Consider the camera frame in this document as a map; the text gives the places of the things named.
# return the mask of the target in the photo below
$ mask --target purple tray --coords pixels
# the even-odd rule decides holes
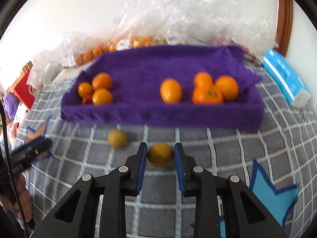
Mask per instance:
[[[244,53],[236,46],[159,46],[130,49],[101,56],[82,72],[61,102],[61,117],[76,123],[147,124],[150,126],[188,126],[259,129],[264,103],[255,83],[261,77],[247,70]],[[239,85],[235,102],[221,105],[193,105],[191,94],[196,73],[208,72],[213,80],[232,76]],[[81,105],[77,86],[91,82],[100,73],[113,80],[110,105]],[[179,104],[166,105],[159,93],[161,82],[176,79],[183,90]]]

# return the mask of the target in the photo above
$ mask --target gray plaid blanket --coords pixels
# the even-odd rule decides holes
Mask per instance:
[[[38,94],[16,143],[16,146],[24,143],[27,126],[37,129],[50,117],[46,136],[53,140],[53,157],[34,164],[30,173],[35,220],[40,223],[83,174],[100,176],[123,165],[128,156],[137,152],[141,141],[149,147],[158,141],[172,146],[182,142],[185,153],[214,175],[235,174],[249,185],[254,158],[276,189],[297,183],[298,201],[286,217],[285,230],[290,237],[300,237],[317,210],[317,118],[310,105],[301,110],[289,106],[265,69],[246,64],[263,77],[256,85],[266,105],[258,133],[67,123],[60,118],[60,104],[73,82],[47,85]],[[127,147],[116,150],[109,146],[107,134],[112,128],[128,134]],[[194,209],[195,200],[182,198],[180,194],[174,165],[167,168],[147,165],[140,196],[126,198],[127,236],[192,237]],[[222,214],[220,200],[219,214]]]

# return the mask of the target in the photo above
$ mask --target tissue box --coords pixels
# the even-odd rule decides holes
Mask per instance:
[[[276,81],[290,105],[301,107],[308,102],[311,94],[307,86],[281,54],[268,49],[262,64]]]

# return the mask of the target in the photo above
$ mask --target blue star-shaped mat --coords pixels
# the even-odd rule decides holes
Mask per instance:
[[[27,126],[27,137],[25,139],[25,144],[28,144],[28,146],[31,146],[34,143],[34,140],[38,137],[45,137],[46,131],[47,131],[47,124],[49,122],[49,119],[51,116],[49,116],[44,123],[42,123],[37,130],[31,128],[30,126]],[[43,160],[45,158],[51,157],[52,152],[50,149],[47,149],[45,152],[42,152],[37,158],[33,161],[39,161]]]
[[[256,160],[253,160],[249,188],[275,217],[278,223],[284,227],[288,213],[297,202],[298,185],[294,184],[282,189],[276,189],[263,167]],[[226,237],[223,216],[220,217],[220,236],[221,238]]]

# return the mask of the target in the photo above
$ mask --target red bag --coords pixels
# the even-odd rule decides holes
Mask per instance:
[[[20,101],[30,110],[34,103],[37,92],[36,89],[34,89],[32,86],[26,84],[29,74],[30,70],[26,72],[26,74],[14,88],[13,92],[20,99]]]

